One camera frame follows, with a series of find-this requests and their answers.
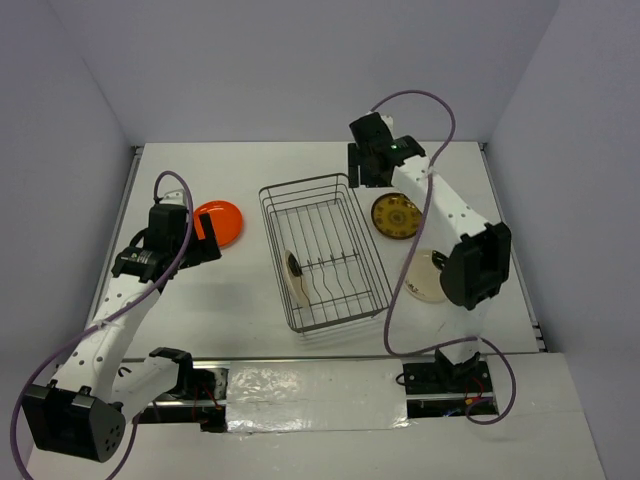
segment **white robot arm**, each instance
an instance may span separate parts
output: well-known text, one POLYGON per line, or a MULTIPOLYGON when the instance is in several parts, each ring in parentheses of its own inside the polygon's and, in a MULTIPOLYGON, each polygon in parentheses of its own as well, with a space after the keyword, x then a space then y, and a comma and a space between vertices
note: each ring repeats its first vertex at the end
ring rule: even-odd
MULTIPOLYGON (((105 462, 118 449, 125 425, 164 392, 183 392, 193 381, 191 355, 157 348, 126 376, 118 369, 138 327, 165 284, 155 284, 186 238, 188 210, 181 190, 165 195, 149 211, 148 227, 120 252, 106 295, 87 328, 100 325, 74 349, 46 385, 32 384, 22 399, 35 445, 105 462), (138 305, 110 323, 103 320, 155 288, 138 305)), ((179 268, 220 258, 208 214, 199 217, 204 238, 192 234, 179 268)))
MULTIPOLYGON (((387 118, 370 113, 350 125, 355 139, 349 145, 350 186, 393 186, 422 208, 431 173, 430 247, 438 252, 433 261, 440 285, 458 307, 434 340, 479 336, 491 299, 509 275, 511 232, 504 223, 491 225, 437 172, 428 172, 424 149, 410 136, 394 139, 387 118)), ((478 342, 452 345, 436 351, 436 360, 450 376, 463 375, 476 365, 478 348, 478 342)))

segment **orange plate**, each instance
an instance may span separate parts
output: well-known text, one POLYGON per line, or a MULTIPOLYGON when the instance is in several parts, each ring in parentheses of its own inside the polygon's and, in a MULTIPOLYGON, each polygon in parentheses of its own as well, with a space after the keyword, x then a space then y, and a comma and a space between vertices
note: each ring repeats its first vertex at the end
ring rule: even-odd
POLYGON ((242 232, 242 213, 238 207, 224 200, 214 200, 201 205, 195 211, 196 234, 200 240, 204 239, 204 232, 200 225, 200 215, 203 213, 208 213, 211 217, 216 240, 221 248, 233 243, 242 232))

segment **beige plate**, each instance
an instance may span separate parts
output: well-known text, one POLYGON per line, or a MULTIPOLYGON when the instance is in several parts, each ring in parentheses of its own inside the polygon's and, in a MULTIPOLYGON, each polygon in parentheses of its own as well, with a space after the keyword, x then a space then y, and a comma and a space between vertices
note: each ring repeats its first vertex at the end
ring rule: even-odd
POLYGON ((432 252, 431 249, 416 251, 404 279, 404 286, 411 295, 423 302, 441 303, 447 296, 440 286, 440 271, 431 261, 432 252))
POLYGON ((291 268, 289 267, 289 256, 295 258, 295 255, 291 253, 289 250, 285 250, 282 255, 282 271, 284 274, 284 279, 287 282, 287 286, 289 287, 289 291, 291 292, 291 296, 293 299, 300 305, 301 307, 309 306, 309 287, 307 287, 307 281, 304 279, 304 274, 296 277, 291 268))

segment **metal dish rack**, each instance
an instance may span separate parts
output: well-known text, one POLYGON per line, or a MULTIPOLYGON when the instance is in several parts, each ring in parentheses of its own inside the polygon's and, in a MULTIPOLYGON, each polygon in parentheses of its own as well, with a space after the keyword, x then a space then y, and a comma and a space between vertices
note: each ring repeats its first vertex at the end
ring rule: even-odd
POLYGON ((295 332, 373 317, 391 287, 356 192, 342 173, 264 187, 259 193, 273 266, 295 332), (298 305, 284 277, 285 250, 297 258, 309 290, 298 305))

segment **white wall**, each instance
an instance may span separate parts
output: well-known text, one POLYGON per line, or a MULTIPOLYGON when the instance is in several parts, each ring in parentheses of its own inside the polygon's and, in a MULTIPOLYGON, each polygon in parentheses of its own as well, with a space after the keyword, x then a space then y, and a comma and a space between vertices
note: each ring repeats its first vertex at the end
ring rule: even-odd
MULTIPOLYGON (((45 0, 0 6, 0 460, 35 366, 83 327, 131 153, 45 0)), ((21 431, 28 448, 30 434, 21 431)))
MULTIPOLYGON (((51 0, 130 139, 338 140, 428 88, 487 140, 558 0, 51 0)), ((446 135, 437 106, 401 126, 446 135)))
POLYGON ((546 339, 610 480, 640 452, 640 3, 562 0, 489 143, 546 339))

